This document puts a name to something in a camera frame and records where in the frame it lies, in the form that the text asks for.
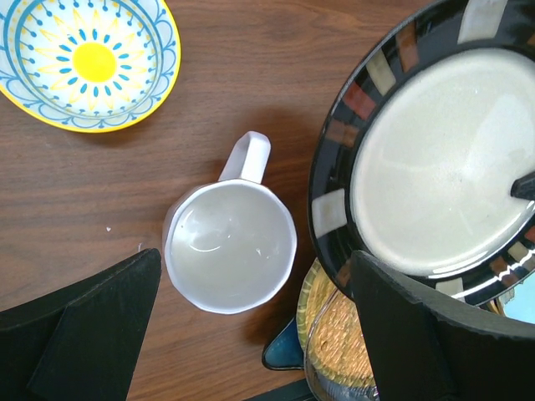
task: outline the table surface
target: table surface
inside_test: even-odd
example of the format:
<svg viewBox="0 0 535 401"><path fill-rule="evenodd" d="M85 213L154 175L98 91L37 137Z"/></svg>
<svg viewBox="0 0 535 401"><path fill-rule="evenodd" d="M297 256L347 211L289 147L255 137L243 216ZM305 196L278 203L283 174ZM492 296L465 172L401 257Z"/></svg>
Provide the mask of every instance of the table surface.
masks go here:
<svg viewBox="0 0 535 401"><path fill-rule="evenodd" d="M167 0L182 65L168 100L116 133L76 134L0 96L0 310L161 249L169 206L217 179L250 129L273 145L265 185L292 212L298 254L268 304L202 312L166 270L129 400L240 400L302 372L271 372L264 343L294 313L314 254L307 181L318 134L357 63L427 0Z"/></svg>

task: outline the white mug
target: white mug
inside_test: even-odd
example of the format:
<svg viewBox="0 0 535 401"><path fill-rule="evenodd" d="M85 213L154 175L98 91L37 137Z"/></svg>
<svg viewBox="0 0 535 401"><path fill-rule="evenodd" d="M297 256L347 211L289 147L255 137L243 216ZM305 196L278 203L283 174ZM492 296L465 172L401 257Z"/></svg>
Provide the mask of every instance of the white mug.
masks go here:
<svg viewBox="0 0 535 401"><path fill-rule="evenodd" d="M269 301L287 281L297 234L286 206L262 177L271 144L249 131L214 184L167 212L163 253L175 288L208 312L233 314Z"/></svg>

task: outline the yellow and blue bowl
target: yellow and blue bowl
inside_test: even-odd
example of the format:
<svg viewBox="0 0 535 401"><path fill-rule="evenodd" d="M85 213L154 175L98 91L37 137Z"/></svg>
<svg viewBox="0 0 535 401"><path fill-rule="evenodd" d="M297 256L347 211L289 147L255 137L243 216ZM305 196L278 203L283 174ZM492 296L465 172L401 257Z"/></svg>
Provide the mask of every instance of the yellow and blue bowl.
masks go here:
<svg viewBox="0 0 535 401"><path fill-rule="evenodd" d="M131 126L171 92L178 29L163 0L0 1L0 91L53 126Z"/></svg>

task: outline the mug rim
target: mug rim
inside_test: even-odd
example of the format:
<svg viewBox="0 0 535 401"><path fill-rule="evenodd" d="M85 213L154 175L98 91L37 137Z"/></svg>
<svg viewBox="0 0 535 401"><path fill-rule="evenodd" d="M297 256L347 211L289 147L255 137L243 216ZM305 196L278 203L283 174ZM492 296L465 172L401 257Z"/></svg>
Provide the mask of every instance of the mug rim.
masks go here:
<svg viewBox="0 0 535 401"><path fill-rule="evenodd" d="M221 188L225 186L247 186L250 188L253 188L254 190L257 190L261 193L263 193L267 198L269 198L273 203L275 203L280 210L280 212L284 215L284 220L286 221L286 227L288 228L288 235L290 240L290 254L288 255L288 264L286 265L286 268L283 271L283 274L279 277L278 283L276 286L273 287L273 289L268 292L264 297L259 298L255 302L250 302L247 305L244 305L242 307L233 307L233 308L219 308L219 307L211 307L206 305L204 302L201 302L198 298L195 299L194 297L187 296L182 291L182 285L180 283L180 280L178 278L177 272L172 267L171 263L171 242L172 237L175 232L176 224L178 223L178 219L184 212L184 210L193 202L195 199L197 199L199 196L207 193L210 190ZM199 309L206 311L206 312L212 312L212 313L219 313L224 315L232 315L236 313L241 313L248 311L250 309L253 309L255 307L259 307L260 305L268 302L271 300L283 287L283 285L286 283L288 278L290 277L290 273L292 271L293 262L295 260L295 254L297 251L297 231L295 227L295 223L293 221L292 215L290 214L290 211L288 208L283 204L283 202L278 199L278 197L265 185L258 184L256 182L244 180L241 178L234 178L230 180L224 180L224 181L218 181L211 184L201 185L197 186L196 188L193 188L192 190L186 192L167 212L166 221L164 223L164 241L163 241L163 254L164 254L164 261L167 268L167 273L169 274L169 278L171 279L171 283L173 284L173 287L190 303L198 307Z"/></svg>

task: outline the mug handle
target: mug handle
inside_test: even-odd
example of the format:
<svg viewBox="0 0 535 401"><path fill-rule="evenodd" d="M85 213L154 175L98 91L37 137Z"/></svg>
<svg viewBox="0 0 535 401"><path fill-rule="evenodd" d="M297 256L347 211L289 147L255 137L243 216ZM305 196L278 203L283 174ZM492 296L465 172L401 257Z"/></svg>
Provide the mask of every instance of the mug handle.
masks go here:
<svg viewBox="0 0 535 401"><path fill-rule="evenodd" d="M234 145L218 181L241 178L260 184L270 152L271 143L266 135L247 132Z"/></svg>

